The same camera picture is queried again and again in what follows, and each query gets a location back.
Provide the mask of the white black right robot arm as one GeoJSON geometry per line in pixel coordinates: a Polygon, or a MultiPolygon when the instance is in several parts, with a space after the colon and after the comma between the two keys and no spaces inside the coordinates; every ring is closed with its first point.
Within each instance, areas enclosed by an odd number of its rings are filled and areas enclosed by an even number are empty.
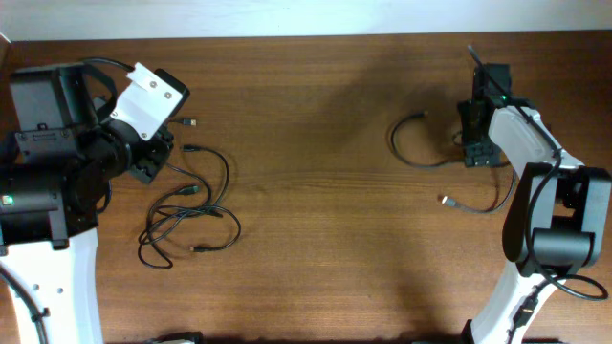
{"type": "Polygon", "coordinates": [[[502,230],[505,267],[487,305],[467,321],[464,343],[522,342],[557,290],[591,300],[565,284],[601,255],[610,174],[570,155],[511,87],[509,65],[479,63],[472,97],[459,106],[467,143],[491,142],[519,179],[502,230]]]}

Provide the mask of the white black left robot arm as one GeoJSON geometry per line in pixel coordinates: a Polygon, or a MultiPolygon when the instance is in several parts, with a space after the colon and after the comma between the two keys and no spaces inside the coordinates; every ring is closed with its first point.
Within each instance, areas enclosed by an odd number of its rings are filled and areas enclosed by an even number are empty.
{"type": "Polygon", "coordinates": [[[170,73],[125,67],[119,91],[99,62],[11,74],[19,127],[2,146],[1,278],[23,343],[99,343],[98,215],[110,182],[152,182],[173,147],[166,121],[189,97],[170,73]]]}

